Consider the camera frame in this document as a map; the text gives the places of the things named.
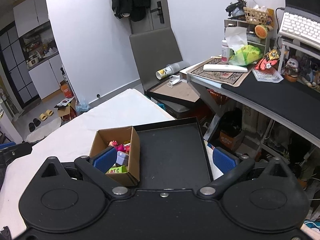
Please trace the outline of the red plastic basket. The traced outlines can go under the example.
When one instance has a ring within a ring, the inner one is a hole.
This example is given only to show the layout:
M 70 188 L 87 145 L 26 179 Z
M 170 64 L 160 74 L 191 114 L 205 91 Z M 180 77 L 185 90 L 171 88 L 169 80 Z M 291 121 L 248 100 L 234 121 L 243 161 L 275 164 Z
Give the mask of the red plastic basket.
M 213 89 L 208 88 L 207 91 L 209 92 L 211 97 L 215 100 L 215 102 L 218 105 L 224 105 L 229 100 L 228 96 L 225 96 L 221 93 L 218 93 L 218 92 L 214 91 Z

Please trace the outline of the yellow slipper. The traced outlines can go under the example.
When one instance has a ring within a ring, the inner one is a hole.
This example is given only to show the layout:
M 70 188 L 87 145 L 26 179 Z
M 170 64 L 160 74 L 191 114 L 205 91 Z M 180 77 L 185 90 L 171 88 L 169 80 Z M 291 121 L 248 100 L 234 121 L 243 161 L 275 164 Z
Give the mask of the yellow slipper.
M 48 116 L 44 113 L 42 113 L 40 116 L 39 116 L 39 119 L 43 122 L 45 121 L 46 119 L 48 118 Z
M 45 115 L 46 116 L 52 116 L 53 115 L 53 111 L 48 109 L 48 110 L 46 110 Z

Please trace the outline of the grey chair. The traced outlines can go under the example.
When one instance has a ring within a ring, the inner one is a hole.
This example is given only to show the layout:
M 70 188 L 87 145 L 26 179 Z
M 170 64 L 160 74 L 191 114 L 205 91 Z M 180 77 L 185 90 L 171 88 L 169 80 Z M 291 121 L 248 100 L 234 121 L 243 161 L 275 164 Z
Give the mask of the grey chair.
M 182 61 L 182 56 L 171 28 L 162 28 L 130 36 L 130 44 L 144 95 L 164 105 L 165 110 L 176 119 L 206 115 L 201 99 L 187 102 L 182 99 L 160 95 L 151 90 L 162 83 L 156 72 L 169 64 Z

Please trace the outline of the brown cardboard box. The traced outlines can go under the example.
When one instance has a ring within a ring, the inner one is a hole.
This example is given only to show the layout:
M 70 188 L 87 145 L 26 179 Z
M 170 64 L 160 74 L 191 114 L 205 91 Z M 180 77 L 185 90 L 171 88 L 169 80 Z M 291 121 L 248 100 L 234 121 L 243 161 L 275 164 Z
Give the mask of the brown cardboard box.
M 140 181 L 140 140 L 134 127 L 101 129 L 96 132 L 89 162 L 124 186 Z

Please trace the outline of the black framed board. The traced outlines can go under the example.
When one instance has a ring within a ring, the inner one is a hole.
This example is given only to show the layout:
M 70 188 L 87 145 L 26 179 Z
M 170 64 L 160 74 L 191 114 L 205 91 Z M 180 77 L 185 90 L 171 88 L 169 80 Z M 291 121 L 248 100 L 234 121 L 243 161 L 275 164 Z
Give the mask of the black framed board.
M 164 101 L 169 101 L 183 105 L 188 108 L 199 105 L 202 100 L 198 94 L 186 82 L 179 82 L 172 87 L 169 81 L 161 82 L 146 91 L 147 95 Z

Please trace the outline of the white paper cup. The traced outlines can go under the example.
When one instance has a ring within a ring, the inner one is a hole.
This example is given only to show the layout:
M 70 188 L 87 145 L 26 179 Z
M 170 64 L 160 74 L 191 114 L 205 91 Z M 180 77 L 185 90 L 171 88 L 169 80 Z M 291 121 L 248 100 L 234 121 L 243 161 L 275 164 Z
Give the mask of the white paper cup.
M 165 68 L 158 70 L 155 75 L 157 79 L 161 80 L 165 77 L 172 76 L 180 70 L 189 67 L 190 64 L 186 61 L 180 61 L 172 64 L 168 64 Z

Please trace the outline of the black desk mat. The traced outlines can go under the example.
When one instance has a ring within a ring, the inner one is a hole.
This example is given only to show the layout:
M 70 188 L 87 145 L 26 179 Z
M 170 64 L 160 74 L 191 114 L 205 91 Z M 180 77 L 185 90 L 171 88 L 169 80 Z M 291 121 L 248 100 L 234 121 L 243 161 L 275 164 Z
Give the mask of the black desk mat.
M 261 107 L 269 116 L 319 145 L 319 93 L 299 82 L 259 82 L 251 73 L 239 87 L 222 85 L 232 97 Z

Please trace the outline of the orange box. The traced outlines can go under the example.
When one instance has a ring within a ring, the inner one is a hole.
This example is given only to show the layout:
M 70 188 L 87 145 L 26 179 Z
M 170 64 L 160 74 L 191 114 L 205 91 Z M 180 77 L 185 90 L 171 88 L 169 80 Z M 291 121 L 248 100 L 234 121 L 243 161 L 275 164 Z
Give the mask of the orange box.
M 66 81 L 62 81 L 60 83 L 60 88 L 66 98 L 72 98 L 74 96 L 69 84 Z

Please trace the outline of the open cardboard box on floor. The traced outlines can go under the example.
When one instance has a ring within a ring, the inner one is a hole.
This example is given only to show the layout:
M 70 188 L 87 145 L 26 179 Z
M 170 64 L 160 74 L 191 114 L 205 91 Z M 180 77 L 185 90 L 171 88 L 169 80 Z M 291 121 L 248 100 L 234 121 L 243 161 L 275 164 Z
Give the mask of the open cardboard box on floor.
M 76 99 L 74 97 L 63 99 L 54 108 L 57 109 L 57 114 L 63 122 L 68 122 L 77 117 Z

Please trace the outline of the patterned mat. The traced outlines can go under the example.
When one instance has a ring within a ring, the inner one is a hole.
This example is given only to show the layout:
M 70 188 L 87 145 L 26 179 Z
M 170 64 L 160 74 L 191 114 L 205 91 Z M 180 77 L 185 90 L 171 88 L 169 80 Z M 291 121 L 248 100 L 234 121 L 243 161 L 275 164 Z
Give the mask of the patterned mat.
M 208 81 L 214 81 L 221 84 L 226 84 L 232 87 L 239 87 L 246 77 L 249 76 L 254 64 L 246 66 L 247 73 L 234 73 L 234 72 L 207 72 L 203 70 L 205 64 L 226 64 L 221 61 L 221 57 L 212 56 L 209 59 L 193 65 L 187 74 L 194 77 L 202 77 Z

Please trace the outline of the green hexagonal toy box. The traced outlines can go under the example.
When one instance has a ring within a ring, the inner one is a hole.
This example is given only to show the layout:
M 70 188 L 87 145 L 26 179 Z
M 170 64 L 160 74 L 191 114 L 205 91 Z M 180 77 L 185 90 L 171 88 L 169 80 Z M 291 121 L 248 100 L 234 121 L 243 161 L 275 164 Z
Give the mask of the green hexagonal toy box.
M 114 173 L 123 174 L 123 173 L 127 173 L 127 167 L 125 165 L 113 166 L 106 173 L 107 174 L 114 174 Z

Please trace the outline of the white face mask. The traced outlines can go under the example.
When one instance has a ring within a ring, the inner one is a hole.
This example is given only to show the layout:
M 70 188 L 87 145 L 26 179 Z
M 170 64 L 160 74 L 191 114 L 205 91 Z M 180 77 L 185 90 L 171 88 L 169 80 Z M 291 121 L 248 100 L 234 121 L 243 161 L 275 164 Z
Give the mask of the white face mask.
M 172 75 L 171 77 L 169 77 L 167 85 L 168 87 L 172 88 L 174 85 L 180 82 L 181 82 L 181 78 L 179 75 Z

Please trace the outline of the white pill bottle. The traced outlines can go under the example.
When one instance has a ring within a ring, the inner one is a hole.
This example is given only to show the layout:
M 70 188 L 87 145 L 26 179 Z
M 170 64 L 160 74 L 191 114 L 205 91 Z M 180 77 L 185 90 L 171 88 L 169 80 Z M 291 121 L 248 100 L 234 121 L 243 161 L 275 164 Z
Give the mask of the white pill bottle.
M 230 59 L 230 48 L 227 44 L 226 40 L 222 40 L 222 48 L 221 48 L 221 61 L 224 63 L 228 63 L 229 59 Z

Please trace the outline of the black tray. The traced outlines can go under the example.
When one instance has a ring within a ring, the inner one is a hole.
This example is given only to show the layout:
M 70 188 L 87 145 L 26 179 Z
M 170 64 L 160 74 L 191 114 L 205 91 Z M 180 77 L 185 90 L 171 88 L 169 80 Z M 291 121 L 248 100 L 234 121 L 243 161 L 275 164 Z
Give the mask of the black tray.
M 140 139 L 139 189 L 193 189 L 213 181 L 196 117 L 135 126 Z

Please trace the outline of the lavender toy block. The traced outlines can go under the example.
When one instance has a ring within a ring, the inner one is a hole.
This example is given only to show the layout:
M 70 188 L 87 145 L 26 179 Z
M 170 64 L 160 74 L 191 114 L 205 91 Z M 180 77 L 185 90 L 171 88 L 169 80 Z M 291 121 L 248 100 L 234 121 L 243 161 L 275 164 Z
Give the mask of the lavender toy block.
M 116 164 L 121 166 L 125 165 L 128 166 L 129 164 L 129 155 L 125 152 L 118 151 L 117 152 L 117 159 L 116 159 Z

